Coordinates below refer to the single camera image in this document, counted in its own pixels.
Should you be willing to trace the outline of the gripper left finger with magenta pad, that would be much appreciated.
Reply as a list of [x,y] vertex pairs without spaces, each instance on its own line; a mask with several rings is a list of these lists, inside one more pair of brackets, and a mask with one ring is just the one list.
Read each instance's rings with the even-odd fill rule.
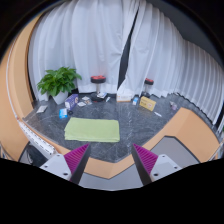
[[90,152],[90,144],[87,143],[65,155],[54,155],[41,166],[41,169],[72,183],[79,184]]

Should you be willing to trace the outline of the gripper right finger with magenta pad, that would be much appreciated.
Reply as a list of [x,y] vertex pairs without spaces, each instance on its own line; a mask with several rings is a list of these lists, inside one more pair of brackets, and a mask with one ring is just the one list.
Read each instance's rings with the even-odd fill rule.
[[143,185],[181,170],[166,154],[156,155],[137,144],[132,146],[132,157]]

